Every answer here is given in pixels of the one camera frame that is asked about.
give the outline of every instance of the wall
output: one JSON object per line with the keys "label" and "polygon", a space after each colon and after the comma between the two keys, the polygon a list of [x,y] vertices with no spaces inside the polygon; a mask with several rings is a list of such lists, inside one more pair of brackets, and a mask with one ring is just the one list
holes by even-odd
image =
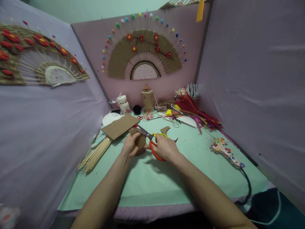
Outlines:
{"label": "wall", "polygon": [[55,88],[0,86],[0,203],[21,207],[17,228],[49,228],[108,101],[71,25],[21,1],[0,1],[0,21],[14,21],[68,45],[91,79]]}
{"label": "wall", "polygon": [[216,116],[305,212],[305,2],[213,3],[198,83]]}
{"label": "wall", "polygon": [[67,23],[118,17],[132,13],[157,10],[168,0],[25,0],[48,14]]}
{"label": "wall", "polygon": [[[152,19],[150,20],[149,29],[162,33],[165,30],[166,23],[169,23],[169,32],[167,32],[168,39],[173,40],[174,33],[171,33],[170,31],[172,28],[175,28],[175,33],[178,33],[179,38],[183,39],[181,44],[185,45],[183,50],[181,49],[182,45],[178,45],[176,50],[179,54],[182,54],[183,51],[186,52],[186,55],[182,55],[180,58],[182,59],[183,64],[184,59],[187,58],[187,62],[184,64],[183,68],[177,72],[158,79],[147,80],[148,87],[154,91],[157,98],[172,99],[174,90],[194,81],[209,5],[205,4],[204,19],[199,23],[196,23],[197,8],[198,5],[195,4],[174,8],[167,12],[164,10],[152,12],[154,18],[159,16],[160,20],[164,19],[164,24],[161,25],[160,22],[156,23],[155,20]],[[109,78],[107,73],[102,72],[101,68],[102,62],[107,63],[109,54],[111,54],[111,48],[107,50],[109,54],[103,54],[102,52],[102,50],[105,49],[106,39],[108,38],[108,35],[111,34],[111,30],[115,29],[116,22],[120,22],[121,19],[125,17],[126,16],[121,16],[106,20],[76,23],[72,26],[108,98],[116,98],[122,92],[127,95],[131,107],[136,104],[142,106],[141,90],[145,87],[144,80],[119,80]],[[136,30],[139,28],[142,29],[143,25],[145,25],[144,18],[142,17],[139,19],[137,16],[134,24]],[[117,35],[119,38],[122,37],[118,31]]]}

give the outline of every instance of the cardboard scrap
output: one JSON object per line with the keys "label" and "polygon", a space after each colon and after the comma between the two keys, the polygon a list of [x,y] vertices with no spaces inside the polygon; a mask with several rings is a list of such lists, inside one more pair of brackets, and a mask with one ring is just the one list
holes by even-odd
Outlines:
{"label": "cardboard scrap", "polygon": [[[130,132],[131,136],[133,136],[138,131],[135,128],[131,128],[129,130],[129,132]],[[138,154],[136,154],[136,156],[139,156],[139,155],[143,154],[145,151],[145,150],[142,150],[144,148],[144,146],[146,145],[146,136],[144,134],[141,134],[140,137],[138,137],[136,139],[136,145],[139,148],[139,152],[138,152]]]}
{"label": "cardboard scrap", "polygon": [[169,126],[164,127],[164,128],[162,128],[162,129],[161,129],[161,133],[163,133],[163,134],[167,135],[166,133],[167,133],[167,131],[168,131],[169,129],[170,129],[170,127],[169,127]]}
{"label": "cardboard scrap", "polygon": [[120,119],[110,123],[108,126],[105,126],[101,130],[107,134],[113,140],[120,137],[123,133],[128,131],[131,127],[133,127],[140,120],[134,116],[126,114]]}

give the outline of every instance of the small red scissors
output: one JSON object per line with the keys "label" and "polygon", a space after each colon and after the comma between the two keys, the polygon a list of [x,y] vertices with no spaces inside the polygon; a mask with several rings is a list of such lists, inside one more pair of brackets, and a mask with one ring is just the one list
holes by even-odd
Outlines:
{"label": "small red scissors", "polygon": [[[134,128],[135,128],[137,131],[139,131],[140,133],[144,134],[146,137],[148,137],[148,138],[150,139],[149,145],[150,145],[150,149],[152,150],[153,155],[154,155],[159,161],[165,161],[165,160],[163,160],[162,158],[158,157],[158,155],[155,153],[155,150],[153,149],[153,145],[156,146],[156,147],[158,146],[156,143],[153,142],[153,137],[156,137],[157,133],[150,134],[150,133],[148,133],[146,130],[144,130],[141,126],[139,126],[138,124],[137,124],[137,126],[138,126],[139,128],[136,128],[136,127],[134,127]],[[168,136],[165,135],[165,134],[160,133],[160,135],[162,135],[162,136],[168,138]]]}

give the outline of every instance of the table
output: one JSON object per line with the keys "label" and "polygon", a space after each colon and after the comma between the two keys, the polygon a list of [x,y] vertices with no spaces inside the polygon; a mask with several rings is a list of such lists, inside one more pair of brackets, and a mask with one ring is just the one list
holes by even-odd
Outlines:
{"label": "table", "polygon": [[[203,130],[200,135],[196,128],[185,124],[175,128],[171,122],[162,118],[141,120],[139,124],[149,133],[160,132],[163,127],[170,126],[171,129],[167,135],[171,139],[178,138],[177,147],[180,152],[213,180],[224,193],[231,199],[248,194],[248,184],[242,173],[224,156],[215,154],[209,148],[214,141],[213,137],[222,137],[227,140],[219,131]],[[76,210],[82,208],[120,153],[126,136],[127,133],[112,143],[89,175],[86,176],[83,172],[75,174],[58,208],[59,211],[70,211],[68,213],[75,214]],[[267,178],[231,142],[227,147],[240,162],[246,165],[244,171],[251,182],[252,194],[266,191]],[[178,171],[171,164],[158,161],[148,150],[133,158],[114,217],[122,220],[142,219],[144,222],[150,222],[157,218],[194,210],[196,210],[194,199]]]}

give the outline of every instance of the black yarn ball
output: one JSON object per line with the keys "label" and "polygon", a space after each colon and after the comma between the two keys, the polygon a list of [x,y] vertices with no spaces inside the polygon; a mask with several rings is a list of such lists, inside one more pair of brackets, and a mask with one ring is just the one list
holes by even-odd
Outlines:
{"label": "black yarn ball", "polygon": [[142,109],[142,107],[140,107],[139,105],[135,105],[135,106],[133,107],[133,112],[134,112],[134,114],[135,114],[135,115],[141,114],[141,109]]}

